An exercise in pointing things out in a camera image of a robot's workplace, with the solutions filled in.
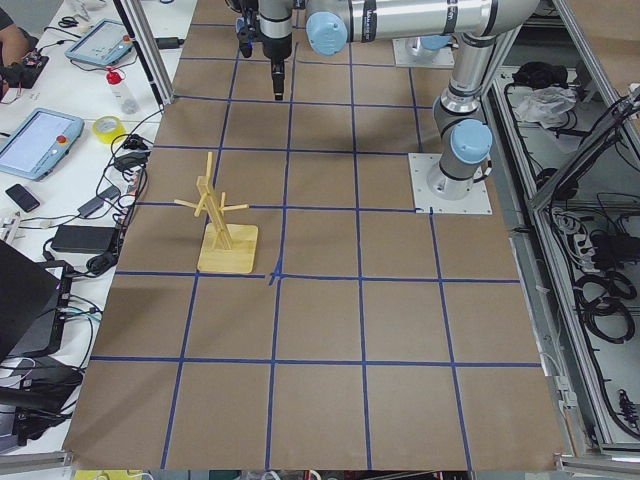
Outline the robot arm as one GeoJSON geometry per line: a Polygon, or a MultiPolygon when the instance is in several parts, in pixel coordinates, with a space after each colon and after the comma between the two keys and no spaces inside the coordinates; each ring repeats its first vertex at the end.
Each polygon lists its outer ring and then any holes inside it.
{"type": "Polygon", "coordinates": [[[479,120],[481,91],[490,81],[499,37],[518,29],[536,10],[534,1],[260,1],[258,36],[272,65],[276,88],[292,48],[292,13],[305,11],[312,49],[332,56],[351,42],[392,40],[414,61],[442,50],[448,37],[458,50],[446,88],[434,102],[443,153],[426,182],[434,195],[461,200],[477,182],[493,137],[479,120]]]}

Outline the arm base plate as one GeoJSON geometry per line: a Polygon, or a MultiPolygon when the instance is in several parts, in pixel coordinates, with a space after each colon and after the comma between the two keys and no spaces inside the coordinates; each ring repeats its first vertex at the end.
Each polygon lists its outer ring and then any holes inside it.
{"type": "Polygon", "coordinates": [[[491,215],[484,180],[453,180],[440,169],[440,154],[410,153],[414,209],[422,214],[491,215]]]}
{"type": "Polygon", "coordinates": [[[452,69],[453,37],[432,35],[393,40],[395,65],[430,69],[452,69]]]}

